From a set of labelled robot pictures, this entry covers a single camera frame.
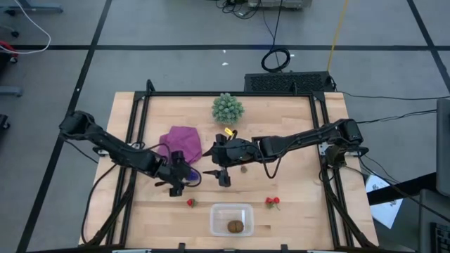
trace yellow cable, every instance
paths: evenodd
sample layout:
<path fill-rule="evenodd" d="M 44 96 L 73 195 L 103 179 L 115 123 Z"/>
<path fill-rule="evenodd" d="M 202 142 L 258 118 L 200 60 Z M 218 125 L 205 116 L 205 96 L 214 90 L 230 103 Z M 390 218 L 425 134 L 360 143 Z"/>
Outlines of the yellow cable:
<path fill-rule="evenodd" d="M 330 72 L 331 59 L 333 59 L 333 52 L 335 50 L 336 42 L 338 42 L 340 28 L 342 27 L 342 23 L 344 22 L 345 11 L 347 10 L 348 3 L 349 3 L 349 0 L 345 0 L 345 2 L 344 2 L 344 9 L 340 13 L 339 24 L 337 24 L 335 37 L 333 38 L 333 44 L 331 45 L 330 57 L 328 58 L 328 65 L 327 65 L 327 68 L 326 68 L 326 71 L 328 71 L 328 72 Z"/>

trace wooden table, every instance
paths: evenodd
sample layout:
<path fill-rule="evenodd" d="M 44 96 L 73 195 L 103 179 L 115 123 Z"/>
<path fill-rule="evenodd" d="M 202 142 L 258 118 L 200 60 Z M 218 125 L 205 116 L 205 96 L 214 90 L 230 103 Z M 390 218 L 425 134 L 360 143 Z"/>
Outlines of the wooden table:
<path fill-rule="evenodd" d="M 116 93 L 112 106 L 107 130 L 122 140 L 126 136 L 133 96 L 134 93 Z M 143 137 L 146 146 L 158 143 L 159 137 L 168 133 L 172 126 L 188 126 L 198 130 L 202 150 L 208 150 L 215 135 L 224 132 L 224 127 L 214 123 L 211 116 L 213 99 L 204 96 L 151 97 Z M 243 118 L 233 126 L 240 138 L 287 136 L 313 128 L 307 98 L 247 96 L 238 99 L 245 108 Z M 327 93 L 326 104 L 331 122 L 348 117 L 341 93 Z M 134 136 L 138 131 L 141 107 Z M 317 103 L 316 107 L 320 119 L 320 105 Z M 359 169 L 357 158 L 348 157 L 347 163 Z M 101 158 L 96 179 L 112 165 L 109 157 Z M 204 157 L 192 166 L 199 171 L 218 168 L 210 157 Z M 272 173 L 275 163 L 268 166 Z M 249 164 L 247 168 L 246 174 L 242 174 L 239 167 L 229 169 L 230 188 L 219 187 L 215 177 L 204 175 L 201 185 L 185 189 L 182 197 L 169 197 L 169 186 L 156 188 L 155 179 L 138 174 L 126 246 L 177 248 L 184 242 L 188 249 L 280 249 L 281 244 L 287 244 L 289 249 L 333 248 L 325 195 L 318 178 L 320 166 L 316 146 L 288 153 L 275 179 L 266 177 L 261 164 Z M 92 196 L 85 225 L 88 239 L 94 236 L 111 211 L 118 171 L 117 168 L 105 177 Z M 366 237 L 377 244 L 361 175 L 341 169 L 341 177 L 349 215 Z M 275 196 L 281 199 L 280 211 L 267 209 L 264 205 L 266 197 Z M 186 205 L 190 198 L 198 201 L 198 206 L 193 209 Z M 211 235 L 210 207 L 221 202 L 243 202 L 253 206 L 255 232 L 251 237 Z M 345 245 L 342 220 L 337 212 L 336 217 L 340 243 Z M 121 225 L 122 217 L 117 221 L 114 242 L 118 242 Z"/>

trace black electronic device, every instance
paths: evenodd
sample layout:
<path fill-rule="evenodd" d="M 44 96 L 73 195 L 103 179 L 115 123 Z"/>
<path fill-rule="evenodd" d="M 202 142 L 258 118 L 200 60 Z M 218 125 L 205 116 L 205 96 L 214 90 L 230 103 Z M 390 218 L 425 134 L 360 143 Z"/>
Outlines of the black electronic device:
<path fill-rule="evenodd" d="M 246 74 L 245 92 L 333 92 L 334 86 L 327 71 Z"/>
<path fill-rule="evenodd" d="M 123 167 L 130 167 L 151 178 L 159 178 L 161 186 L 170 183 L 171 197 L 181 196 L 191 167 L 184 160 L 182 151 L 171 153 L 171 160 L 163 157 L 149 148 L 137 150 L 120 139 L 104 131 L 97 125 L 89 113 L 74 111 L 68 114 L 59 126 L 60 136 L 65 140 L 91 141 L 103 150 L 108 151 L 111 160 Z"/>
<path fill-rule="evenodd" d="M 430 223 L 431 252 L 449 253 L 450 252 L 450 227 Z"/>

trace white paper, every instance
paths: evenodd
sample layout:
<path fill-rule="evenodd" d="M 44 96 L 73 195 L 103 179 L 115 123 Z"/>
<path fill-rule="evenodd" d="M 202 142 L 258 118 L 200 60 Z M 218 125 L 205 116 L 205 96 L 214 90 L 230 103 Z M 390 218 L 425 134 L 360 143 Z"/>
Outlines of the white paper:
<path fill-rule="evenodd" d="M 381 189 L 387 186 L 389 186 L 389 184 L 386 183 L 386 181 L 377 176 L 370 175 L 366 182 L 366 192 L 369 193 L 372 190 Z M 392 224 L 394 224 L 395 217 L 399 212 L 402 201 L 402 199 L 399 199 L 371 206 L 372 217 L 391 229 Z"/>

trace black cable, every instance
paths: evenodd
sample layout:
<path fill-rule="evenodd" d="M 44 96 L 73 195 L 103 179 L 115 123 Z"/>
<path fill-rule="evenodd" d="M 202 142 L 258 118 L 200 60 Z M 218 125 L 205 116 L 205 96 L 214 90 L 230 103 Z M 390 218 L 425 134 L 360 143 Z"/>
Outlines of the black cable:
<path fill-rule="evenodd" d="M 171 159 L 172 153 L 171 153 L 171 151 L 170 151 L 169 146 L 168 146 L 166 143 L 159 143 L 159 144 L 153 145 L 153 146 L 151 146 L 151 147 L 149 147 L 149 148 L 146 148 L 145 150 L 141 150 L 141 151 L 152 150 L 153 148 L 156 148 L 156 147 L 159 147 L 159 146 L 164 146 L 164 147 L 166 147 L 166 149 L 167 149 L 167 155 L 168 155 L 169 157 L 165 157 L 164 155 L 161 155 L 161 156 L 162 156 L 162 157 L 165 157 L 166 162 L 168 162 L 168 163 L 172 162 L 172 159 Z"/>
<path fill-rule="evenodd" d="M 88 156 L 86 153 L 84 153 L 83 151 L 81 151 L 74 143 L 71 143 L 71 142 L 69 142 L 69 141 L 67 141 L 67 140 L 64 140 L 67 144 L 69 144 L 69 145 L 71 145 L 74 149 L 76 149 L 78 152 L 80 152 L 83 156 L 85 156 L 87 159 L 89 159 L 89 160 L 91 160 L 92 162 L 95 162 L 96 164 L 98 164 L 98 162 L 94 159 L 94 158 L 92 158 L 92 157 L 90 157 L 90 156 Z"/>
<path fill-rule="evenodd" d="M 340 92 L 343 94 L 347 94 L 348 96 L 352 96 L 355 98 L 384 98 L 384 99 L 394 99 L 394 100 L 434 100 L 434 99 L 441 99 L 441 98 L 450 98 L 450 96 L 440 96 L 440 97 L 430 97 L 430 98 L 400 98 L 400 97 L 391 97 L 391 96 L 366 96 L 366 95 L 354 95 L 350 94 L 346 91 L 338 91 L 337 84 L 335 80 L 330 76 L 331 81 L 333 81 L 333 89 L 336 92 Z"/>
<path fill-rule="evenodd" d="M 270 33 L 270 36 L 272 36 L 272 39 L 275 39 L 275 36 L 274 36 L 274 34 L 272 33 L 272 30 L 270 30 L 270 27 L 269 27 L 269 25 L 267 24 L 267 21 L 266 21 L 266 13 L 264 12 L 264 8 L 262 8 L 262 20 L 264 21 L 264 24 L 266 25 L 266 27 L 267 27 L 267 29 L 268 29 L 268 31 L 269 31 L 269 33 Z M 275 52 L 275 57 L 276 57 L 276 64 L 280 67 L 280 61 L 278 60 L 278 54 Z"/>
<path fill-rule="evenodd" d="M 355 98 L 384 98 L 384 99 L 395 99 L 395 100 L 435 100 L 440 98 L 450 98 L 450 96 L 441 96 L 441 97 L 431 97 L 431 98 L 398 98 L 398 97 L 390 97 L 390 96 L 362 96 L 362 95 L 353 95 L 345 91 L 339 91 L 340 93 L 347 94 L 348 96 L 352 96 Z"/>
<path fill-rule="evenodd" d="M 323 180 L 323 177 L 322 177 L 322 168 L 321 168 L 321 170 L 319 171 L 319 180 L 322 182 L 322 183 L 330 183 L 332 180 L 333 180 L 333 178 L 335 178 L 335 171 L 336 170 L 338 170 L 338 169 L 332 169 L 333 170 L 333 175 L 328 179 L 328 181 L 327 182 L 325 182 L 324 180 Z"/>
<path fill-rule="evenodd" d="M 247 17 L 247 15 L 250 14 L 252 11 L 247 11 L 242 16 L 239 16 L 238 14 L 236 14 L 236 12 L 232 12 L 232 14 L 235 15 L 237 18 L 241 19 L 241 20 L 247 20 L 247 19 L 253 18 L 253 16 L 259 10 L 259 7 L 261 6 L 261 2 L 262 2 L 262 0 L 258 1 L 258 4 L 255 6 L 255 9 L 252 10 L 253 11 L 252 15 L 250 15 L 248 17 Z"/>
<path fill-rule="evenodd" d="M 222 3 L 222 5 L 219 6 L 219 4 L 217 4 L 219 2 L 219 0 L 216 0 L 215 2 L 216 2 L 216 7 L 221 9 L 222 13 L 225 13 L 225 14 L 232 13 L 237 18 L 243 19 L 243 20 L 252 18 L 255 15 L 255 13 L 258 11 L 259 5 L 261 4 L 261 0 L 259 0 L 258 4 L 255 6 L 255 9 L 247 11 L 242 15 L 238 15 L 236 13 L 241 10 L 243 3 L 231 3 L 230 1 L 225 0 Z M 250 17 L 247 17 L 247 15 L 250 14 L 251 12 L 253 12 L 253 14 Z"/>
<path fill-rule="evenodd" d="M 367 175 L 367 174 L 364 174 L 364 173 L 362 173 L 361 171 L 359 171 L 359 170 L 357 170 L 357 169 L 355 169 L 355 168 L 348 167 L 347 165 L 344 166 L 344 168 L 354 170 L 354 171 L 360 173 L 361 176 L 370 176 L 370 175 L 377 176 L 377 175 L 375 175 L 375 174 L 371 174 L 371 173 L 370 173 L 369 171 L 367 171 L 367 170 L 366 170 L 366 171 L 367 171 L 368 175 Z M 387 179 L 387 178 L 384 178 L 383 180 L 389 181 L 389 182 L 394 182 L 392 179 Z"/>
<path fill-rule="evenodd" d="M 87 243 L 86 237 L 84 236 L 84 224 L 86 223 L 86 217 L 87 217 L 87 213 L 89 211 L 89 205 L 91 204 L 92 193 L 94 193 L 94 190 L 97 187 L 98 183 L 100 183 L 100 181 L 106 175 L 108 175 L 116 166 L 117 166 L 117 164 L 114 164 L 111 168 L 109 168 L 109 170 L 107 170 L 103 175 L 101 175 L 95 182 L 94 186 L 92 186 L 91 192 L 89 192 L 89 196 L 87 198 L 87 203 L 86 203 L 86 209 L 84 210 L 83 222 L 82 222 L 82 240 L 83 240 L 84 244 Z"/>
<path fill-rule="evenodd" d="M 375 162 L 386 173 L 386 175 L 392 179 L 392 181 L 394 181 L 395 183 L 399 183 L 398 180 L 394 179 L 394 177 L 392 177 L 391 175 L 389 175 L 389 173 L 387 173 L 386 169 L 383 166 L 381 166 L 381 164 L 379 162 L 377 162 L 374 159 L 370 158 L 368 155 L 364 155 L 364 157 L 366 157 L 367 159 L 369 159 L 372 162 Z"/>
<path fill-rule="evenodd" d="M 370 123 L 375 123 L 375 122 L 387 122 L 390 120 L 402 119 L 402 118 L 410 117 L 410 116 L 426 115 L 426 114 L 435 113 L 435 112 L 436 112 L 436 109 L 424 110 L 424 111 L 418 111 L 418 112 L 409 112 L 409 113 L 406 113 L 405 115 L 401 115 L 401 116 L 390 116 L 390 117 L 384 117 L 384 118 L 380 118 L 380 119 L 360 121 L 360 122 L 356 122 L 356 123 L 357 124 L 370 124 Z"/>
<path fill-rule="evenodd" d="M 280 7 L 278 8 L 278 18 L 276 19 L 275 32 L 274 32 L 273 34 L 272 34 L 272 31 L 269 29 L 269 26 L 267 25 L 267 22 L 266 22 L 266 16 L 265 16 L 264 10 L 263 10 L 263 19 L 264 19 L 264 23 L 266 24 L 267 29 L 269 29 L 269 32 L 270 32 L 270 34 L 271 34 L 271 36 L 272 36 L 272 38 L 273 38 L 274 40 L 272 41 L 272 47 L 270 48 L 269 52 L 268 52 L 268 53 L 262 58 L 262 60 L 261 60 L 261 67 L 262 67 L 264 70 L 266 70 L 267 72 L 270 72 L 270 73 L 276 73 L 276 72 L 282 71 L 284 68 L 286 68 L 286 67 L 289 65 L 289 62 L 290 62 L 290 53 L 289 53 L 289 50 L 288 50 L 288 49 L 286 49 L 286 48 L 276 48 L 276 49 L 274 49 L 274 47 L 275 47 L 275 40 L 276 40 L 276 34 L 277 34 L 277 32 L 278 32 L 278 24 L 279 24 L 279 22 L 280 22 L 280 15 L 281 15 L 281 7 L 282 7 L 282 5 L 283 5 L 283 0 L 280 0 Z M 277 54 L 276 54 L 277 52 L 281 52 L 281 53 L 284 53 L 284 54 L 286 55 L 286 60 L 285 60 L 285 62 L 284 62 L 282 65 L 280 65 L 280 63 L 279 63 L 279 61 L 278 61 L 278 56 L 277 56 Z M 268 68 L 268 67 L 266 66 L 266 59 L 267 59 L 272 53 L 275 53 L 275 56 L 276 56 L 276 62 L 278 63 L 278 67 L 275 67 L 275 68 Z"/>
<path fill-rule="evenodd" d="M 442 214 L 436 212 L 435 210 L 433 210 L 433 209 L 427 207 L 426 205 L 420 203 L 419 201 L 417 201 L 416 199 L 414 199 L 412 196 L 406 194 L 404 191 L 400 190 L 400 189 L 399 189 L 398 187 L 396 187 L 394 184 L 390 183 L 389 180 L 387 180 L 387 179 L 385 179 L 385 178 L 379 176 L 379 175 L 376 174 L 373 170 L 369 169 L 369 168 L 364 164 L 364 162 L 362 161 L 362 159 L 361 159 L 360 157 L 358 157 L 358 159 L 359 159 L 359 162 L 363 165 L 363 168 L 364 168 L 365 170 L 367 170 L 367 171 L 369 171 L 370 173 L 376 175 L 377 177 L 379 177 L 379 178 L 385 180 L 386 183 L 389 184 L 389 185 L 392 187 L 392 189 L 394 189 L 395 191 L 397 191 L 398 193 L 400 193 L 400 195 L 402 195 L 403 197 L 407 197 L 408 199 L 414 201 L 417 205 L 419 205 L 419 206 L 425 208 L 426 210 L 428 210 L 428 211 L 432 212 L 433 214 L 439 216 L 440 218 L 444 219 L 445 221 L 450 222 L 450 219 L 449 219 L 449 218 L 447 218 L 447 217 L 445 217 L 444 215 L 442 215 Z"/>

